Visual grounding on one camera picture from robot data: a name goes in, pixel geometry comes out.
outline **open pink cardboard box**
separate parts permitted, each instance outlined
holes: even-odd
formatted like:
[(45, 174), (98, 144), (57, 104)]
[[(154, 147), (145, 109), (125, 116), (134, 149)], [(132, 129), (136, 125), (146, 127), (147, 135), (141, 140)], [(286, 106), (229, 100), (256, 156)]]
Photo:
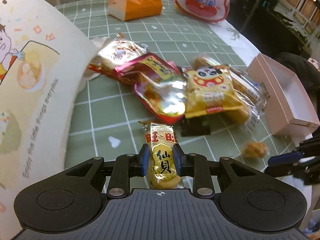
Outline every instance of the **open pink cardboard box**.
[(247, 69), (269, 94), (265, 114), (272, 135), (305, 137), (320, 122), (297, 75), (275, 60), (259, 54)]

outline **table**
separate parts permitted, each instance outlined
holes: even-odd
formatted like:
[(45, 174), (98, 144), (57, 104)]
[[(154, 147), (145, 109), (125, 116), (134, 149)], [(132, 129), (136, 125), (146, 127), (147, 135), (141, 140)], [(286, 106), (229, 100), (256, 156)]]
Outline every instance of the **table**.
[[(210, 27), (206, 23), (179, 15), (171, 1), (163, 1), (163, 11), (159, 16), (125, 23), (108, 16), (107, 0), (79, 1), (58, 6), (57, 9), (90, 39), (108, 35), (115, 38), (121, 32), (125, 38), (146, 44), (151, 52), (167, 61), (173, 60), (180, 66), (187, 66), (188, 61), (200, 52), (241, 70), (245, 70), (248, 65), (248, 62), (245, 64), (241, 59), (241, 54), (247, 54), (248, 50), (237, 41), (245, 38), (231, 25), (224, 21), (221, 25)], [(232, 46), (225, 43), (225, 38), (220, 38), (222, 35), (217, 35), (222, 26), (229, 26), (225, 29), (233, 33)], [(115, 160), (122, 154), (138, 153), (145, 143), (145, 137), (137, 121), (152, 117), (131, 88), (105, 76), (93, 79), (75, 101), (65, 168), (94, 156), (102, 156), (107, 161)], [(270, 134), (264, 115), (252, 134), (245, 133), (223, 113), (210, 115), (209, 124), (211, 135), (199, 137), (181, 137), (179, 127), (174, 127), (178, 142), (186, 153), (199, 153), (215, 161), (222, 156), (230, 156), (257, 170), (263, 170), (271, 156), (294, 148), (290, 138)], [(117, 140), (121, 141), (120, 145), (113, 148), (111, 142), (116, 146)], [(270, 155), (263, 159), (242, 158), (239, 153), (249, 140), (263, 141)], [(213, 182), (218, 192), (217, 180), (213, 178)], [(184, 179), (183, 183), (186, 187), (192, 187), (190, 178)], [(146, 180), (132, 178), (131, 187), (145, 188)]]

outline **small orange snack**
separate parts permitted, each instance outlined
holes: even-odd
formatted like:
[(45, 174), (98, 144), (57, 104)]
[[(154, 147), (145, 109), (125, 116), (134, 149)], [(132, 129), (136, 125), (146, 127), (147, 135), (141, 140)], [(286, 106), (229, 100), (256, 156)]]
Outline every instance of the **small orange snack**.
[(242, 151), (243, 157), (262, 158), (268, 152), (268, 147), (262, 142), (248, 142), (246, 148)]
[(161, 0), (108, 0), (108, 13), (125, 22), (162, 12)]

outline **rice cracker package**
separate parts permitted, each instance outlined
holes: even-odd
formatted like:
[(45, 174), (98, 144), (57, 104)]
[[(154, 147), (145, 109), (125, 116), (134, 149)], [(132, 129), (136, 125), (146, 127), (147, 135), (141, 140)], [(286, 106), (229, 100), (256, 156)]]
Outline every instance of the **rice cracker package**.
[(227, 65), (208, 56), (196, 58), (193, 68), (185, 69), (188, 77), (186, 118), (240, 109)]
[(148, 178), (154, 188), (174, 188), (181, 178), (173, 163), (172, 146), (177, 143), (172, 126), (139, 122), (150, 148)]

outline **red snack package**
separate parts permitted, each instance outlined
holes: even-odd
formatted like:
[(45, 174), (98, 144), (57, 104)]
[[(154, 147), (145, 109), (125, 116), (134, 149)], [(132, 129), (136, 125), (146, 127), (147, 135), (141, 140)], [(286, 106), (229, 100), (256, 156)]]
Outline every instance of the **red snack package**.
[(147, 53), (114, 69), (114, 75), (133, 81), (133, 91), (143, 104), (166, 124), (184, 116), (187, 81), (153, 53)]

